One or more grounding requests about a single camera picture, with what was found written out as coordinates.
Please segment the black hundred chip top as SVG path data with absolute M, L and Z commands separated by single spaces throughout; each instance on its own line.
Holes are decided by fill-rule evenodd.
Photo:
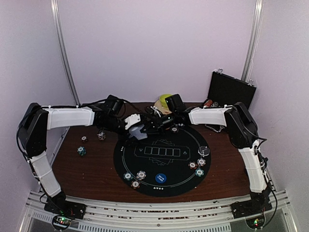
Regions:
M 172 128 L 171 128 L 171 131 L 172 131 L 173 133 L 177 133 L 177 132 L 179 131 L 179 129 L 178 129 L 177 127 L 172 127 Z

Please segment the black hundred chip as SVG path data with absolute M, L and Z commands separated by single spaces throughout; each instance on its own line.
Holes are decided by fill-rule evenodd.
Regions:
M 140 182 L 137 181 L 137 180 L 132 181 L 132 182 L 131 182 L 131 187 L 132 187 L 133 189 L 138 189 L 138 188 L 140 187 Z
M 172 131 L 173 133 L 177 133 L 177 132 L 179 131 L 179 129 L 178 129 L 177 127 L 172 127 L 172 128 L 171 128 L 171 131 Z

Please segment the blue ten chip bottom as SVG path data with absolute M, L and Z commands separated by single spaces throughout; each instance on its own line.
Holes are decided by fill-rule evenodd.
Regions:
M 146 172 L 145 171 L 138 171 L 136 174 L 136 178 L 138 180 L 143 180 L 146 177 Z

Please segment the green fifty chip bottom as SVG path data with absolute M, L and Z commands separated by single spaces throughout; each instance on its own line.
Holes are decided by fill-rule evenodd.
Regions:
M 129 172 L 125 173 L 123 177 L 125 180 L 128 180 L 128 181 L 133 179 L 133 175 Z

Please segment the green chip stack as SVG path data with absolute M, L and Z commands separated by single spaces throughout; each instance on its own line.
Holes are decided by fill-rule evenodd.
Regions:
M 85 156 L 86 155 L 86 148 L 84 146 L 80 146 L 77 148 L 77 152 L 80 156 Z

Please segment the black hundred chip bottom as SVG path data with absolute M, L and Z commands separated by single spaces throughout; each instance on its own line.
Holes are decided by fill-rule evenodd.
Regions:
M 132 181 L 132 182 L 131 182 L 131 187 L 132 187 L 133 189 L 138 189 L 138 188 L 140 187 L 140 182 L 137 181 L 137 180 Z

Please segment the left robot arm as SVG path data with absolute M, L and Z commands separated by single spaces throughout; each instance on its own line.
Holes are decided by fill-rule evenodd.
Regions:
M 49 131 L 95 126 L 127 138 L 129 129 L 146 116 L 133 103 L 113 95 L 81 105 L 42 106 L 37 102 L 31 103 L 17 127 L 16 143 L 47 196 L 45 205 L 60 215 L 71 213 L 66 194 L 57 181 L 47 156 Z

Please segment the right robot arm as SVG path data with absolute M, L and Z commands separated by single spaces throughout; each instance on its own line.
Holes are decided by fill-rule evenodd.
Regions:
M 265 139 L 258 135 L 258 126 L 242 102 L 219 107 L 191 106 L 187 108 L 179 94 L 166 99 L 170 114 L 150 115 L 143 122 L 141 133 L 160 134 L 174 125 L 211 124 L 227 129 L 231 144 L 238 149 L 250 182 L 250 199 L 235 202 L 231 209 L 235 218 L 262 214 L 272 208 L 269 195 L 272 191 L 266 167 L 267 159 L 260 151 L 260 143 Z

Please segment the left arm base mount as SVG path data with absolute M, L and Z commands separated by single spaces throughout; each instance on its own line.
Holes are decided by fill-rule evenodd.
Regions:
M 75 219 L 83 219 L 86 211 L 86 205 L 65 201 L 65 209 L 60 209 L 52 202 L 47 202 L 44 210 L 53 213 L 52 226 L 57 231 L 63 231 L 69 228 Z

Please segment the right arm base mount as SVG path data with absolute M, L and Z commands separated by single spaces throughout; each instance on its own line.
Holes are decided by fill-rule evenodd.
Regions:
M 272 204 L 270 202 L 267 202 L 261 208 L 254 207 L 251 200 L 231 204 L 234 219 L 245 218 L 247 227 L 253 230 L 262 229 L 267 224 L 265 212 L 271 209 Z

